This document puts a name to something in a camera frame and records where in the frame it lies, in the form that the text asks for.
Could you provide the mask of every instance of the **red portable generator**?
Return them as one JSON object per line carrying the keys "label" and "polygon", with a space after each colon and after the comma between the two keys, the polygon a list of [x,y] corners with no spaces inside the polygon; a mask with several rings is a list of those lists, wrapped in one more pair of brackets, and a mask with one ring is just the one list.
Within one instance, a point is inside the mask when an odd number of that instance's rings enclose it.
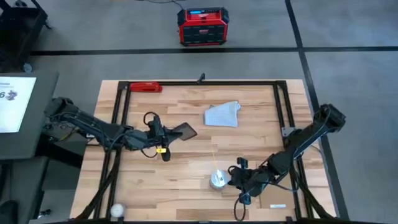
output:
{"label": "red portable generator", "polygon": [[220,45],[226,42],[229,17],[224,7],[185,9],[177,15],[182,45]]}

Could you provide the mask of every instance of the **gray floor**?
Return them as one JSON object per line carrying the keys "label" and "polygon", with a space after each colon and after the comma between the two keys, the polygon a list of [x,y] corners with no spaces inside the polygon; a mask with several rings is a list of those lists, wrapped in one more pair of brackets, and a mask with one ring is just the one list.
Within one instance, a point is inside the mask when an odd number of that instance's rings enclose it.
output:
{"label": "gray floor", "polygon": [[[134,0],[38,0],[54,30],[43,30],[36,50],[181,48],[174,4]],[[188,7],[225,6],[231,17],[221,47],[294,47],[283,0],[186,0]],[[394,0],[292,0],[305,47],[398,45]],[[348,121],[330,135],[341,187],[352,220],[396,223],[398,214],[398,52],[306,54],[320,103],[333,103]],[[303,78],[297,53],[145,54],[31,57],[36,71],[60,73],[55,94],[92,113],[101,80],[134,78]],[[68,180],[49,175],[51,200],[70,204],[75,170],[53,165]],[[59,219],[68,207],[57,209]]]}

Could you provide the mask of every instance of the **wooden table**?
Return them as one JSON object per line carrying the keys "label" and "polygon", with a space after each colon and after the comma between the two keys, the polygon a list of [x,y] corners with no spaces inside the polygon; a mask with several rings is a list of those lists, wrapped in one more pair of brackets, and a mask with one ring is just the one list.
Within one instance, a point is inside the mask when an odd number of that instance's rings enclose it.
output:
{"label": "wooden table", "polygon": [[[296,127],[306,127],[312,122],[312,116],[303,82],[286,81]],[[95,110],[97,118],[111,121],[117,85],[117,80],[102,82]],[[238,111],[238,128],[203,124],[204,111],[210,105],[233,100],[242,106]],[[227,169],[236,164],[239,156],[249,160],[249,168],[255,168],[272,153],[282,150],[271,86],[164,86],[162,93],[133,93],[127,124],[147,130],[142,117],[148,111],[158,113],[162,123],[170,128],[186,121],[198,136],[188,141],[174,141],[170,145],[170,162],[163,162],[160,156],[148,159],[140,152],[123,151],[115,202],[127,205],[126,220],[234,220],[233,205],[239,191],[231,186],[221,192],[210,188],[209,178],[215,170],[212,151],[218,168]],[[147,149],[146,153],[155,152]],[[103,157],[102,147],[87,147],[71,217],[77,216],[96,193]],[[317,144],[306,150],[303,163],[310,190],[325,209],[335,215]],[[104,197],[102,217],[107,198]],[[300,204],[305,211],[304,203]],[[295,216],[292,208],[269,208],[261,205],[259,198],[253,198],[247,210],[246,220],[252,221],[285,220],[286,216]]]}

